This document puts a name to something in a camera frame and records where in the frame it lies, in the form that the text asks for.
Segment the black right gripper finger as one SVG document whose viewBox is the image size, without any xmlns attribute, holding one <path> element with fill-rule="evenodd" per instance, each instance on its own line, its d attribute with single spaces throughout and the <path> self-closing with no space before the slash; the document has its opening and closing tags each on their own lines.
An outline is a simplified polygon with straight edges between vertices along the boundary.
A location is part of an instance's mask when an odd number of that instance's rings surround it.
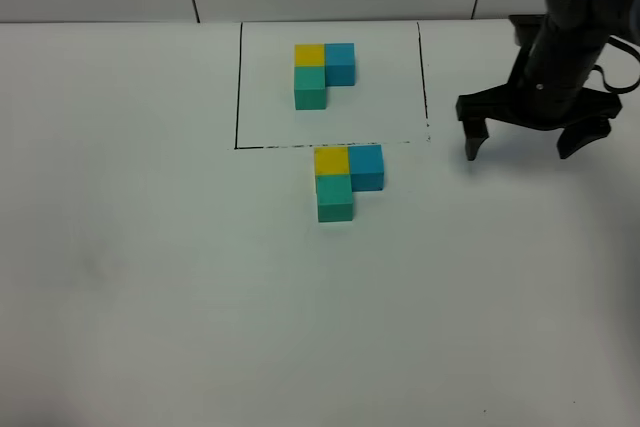
<svg viewBox="0 0 640 427">
<path fill-rule="evenodd" d="M 566 127 L 561 133 L 557 150 L 561 159 L 567 159 L 586 145 L 606 138 L 611 125 L 606 117 L 592 117 Z"/>
<path fill-rule="evenodd" d="M 465 154 L 468 161 L 474 161 L 480 147 L 489 138 L 485 119 L 465 119 L 462 121 L 465 134 Z"/>
</svg>

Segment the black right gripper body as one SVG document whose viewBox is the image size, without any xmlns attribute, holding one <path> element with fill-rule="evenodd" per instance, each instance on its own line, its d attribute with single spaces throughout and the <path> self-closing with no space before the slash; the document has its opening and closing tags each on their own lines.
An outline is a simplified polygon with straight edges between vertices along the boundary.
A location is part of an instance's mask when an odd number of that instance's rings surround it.
<svg viewBox="0 0 640 427">
<path fill-rule="evenodd" d="M 613 119 L 617 94 L 585 83 L 610 35 L 598 28 L 561 29 L 548 15 L 510 18 L 520 51 L 506 83 L 458 98 L 463 123 L 497 120 L 534 130 L 554 130 L 591 117 Z"/>
</svg>

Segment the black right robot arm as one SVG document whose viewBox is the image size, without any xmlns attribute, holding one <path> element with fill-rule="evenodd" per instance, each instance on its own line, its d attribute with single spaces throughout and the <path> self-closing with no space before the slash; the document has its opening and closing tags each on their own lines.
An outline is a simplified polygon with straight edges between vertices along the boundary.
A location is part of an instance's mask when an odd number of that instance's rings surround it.
<svg viewBox="0 0 640 427">
<path fill-rule="evenodd" d="M 620 97 L 637 83 L 592 90 L 585 83 L 606 45 L 639 56 L 639 0 L 546 0 L 543 16 L 513 15 L 520 47 L 508 81 L 462 95 L 457 118 L 465 152 L 474 160 L 495 120 L 537 131 L 559 130 L 560 158 L 607 137 L 622 109 Z"/>
</svg>

